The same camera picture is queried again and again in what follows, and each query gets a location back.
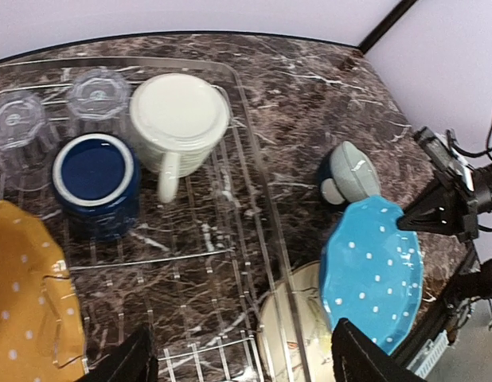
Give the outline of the dark blue mug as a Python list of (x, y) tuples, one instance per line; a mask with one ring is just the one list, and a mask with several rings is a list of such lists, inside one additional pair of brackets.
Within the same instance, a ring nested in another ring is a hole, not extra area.
[(87, 133), (68, 140), (53, 159), (51, 183), (77, 238), (117, 240), (139, 216), (140, 163), (115, 135)]

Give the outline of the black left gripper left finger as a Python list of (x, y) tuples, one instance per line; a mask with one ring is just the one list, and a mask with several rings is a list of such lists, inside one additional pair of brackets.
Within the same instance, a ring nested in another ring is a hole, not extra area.
[(122, 382), (158, 380), (158, 358), (154, 355), (150, 324), (141, 324), (111, 354), (77, 382)]

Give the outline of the clear ribbed drinking glass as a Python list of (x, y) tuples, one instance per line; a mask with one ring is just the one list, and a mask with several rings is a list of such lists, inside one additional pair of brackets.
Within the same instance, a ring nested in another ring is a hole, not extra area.
[(31, 143), (47, 123), (41, 99), (20, 90), (0, 95), (0, 151)]

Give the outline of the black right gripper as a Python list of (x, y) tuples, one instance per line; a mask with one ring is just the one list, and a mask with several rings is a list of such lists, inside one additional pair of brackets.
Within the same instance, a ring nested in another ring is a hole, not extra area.
[[(447, 216), (442, 220), (426, 215)], [(478, 201), (474, 194), (456, 189), (453, 178), (435, 175), (396, 221), (402, 231), (455, 236), (459, 241), (478, 238)]]

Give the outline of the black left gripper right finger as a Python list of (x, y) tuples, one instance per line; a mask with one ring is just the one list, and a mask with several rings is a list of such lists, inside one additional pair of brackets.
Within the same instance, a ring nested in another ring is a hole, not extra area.
[(424, 382), (400, 367), (347, 318), (332, 333), (334, 379), (338, 382)]

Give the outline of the cream ribbed mug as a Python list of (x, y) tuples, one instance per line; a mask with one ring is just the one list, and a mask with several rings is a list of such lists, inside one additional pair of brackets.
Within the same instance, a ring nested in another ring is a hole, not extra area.
[(231, 119), (225, 96), (207, 81), (181, 73), (155, 76), (140, 84), (129, 112), (136, 153), (158, 175), (162, 203), (175, 198), (180, 178), (201, 167)]

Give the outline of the blue plate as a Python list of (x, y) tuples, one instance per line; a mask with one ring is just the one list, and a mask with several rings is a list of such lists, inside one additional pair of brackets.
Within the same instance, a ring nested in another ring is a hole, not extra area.
[(319, 295), (330, 329), (346, 318), (385, 353), (408, 336), (422, 299), (418, 235), (401, 231), (401, 207), (380, 196), (344, 211), (322, 249)]

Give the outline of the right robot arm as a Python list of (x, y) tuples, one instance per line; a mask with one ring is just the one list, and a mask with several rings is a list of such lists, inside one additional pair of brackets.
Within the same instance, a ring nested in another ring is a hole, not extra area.
[(396, 221), (403, 231), (454, 236), (464, 242), (492, 228), (478, 223), (478, 216), (492, 212), (492, 124), (486, 148), (471, 153), (458, 146), (455, 132), (436, 134), (422, 127), (414, 141), (430, 158), (433, 179)]

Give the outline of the metal wire dish rack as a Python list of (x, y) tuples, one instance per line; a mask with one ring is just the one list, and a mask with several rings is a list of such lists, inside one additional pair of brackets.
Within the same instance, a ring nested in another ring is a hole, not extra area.
[(272, 381), (257, 345), (260, 310), (275, 283), (286, 283), (300, 326), (287, 250), (248, 102), (237, 72), (205, 60), (76, 57), (0, 65), (0, 95), (37, 93), (49, 118), (68, 122), (65, 93), (94, 68), (132, 87), (171, 72), (197, 76), (226, 97), (221, 142), (174, 201), (161, 203), (144, 171), (140, 213), (122, 239), (78, 240), (48, 189), (26, 191), (0, 170), (0, 200), (38, 215), (62, 246), (82, 309), (86, 360), (95, 368), (134, 329), (150, 324), (160, 381)]

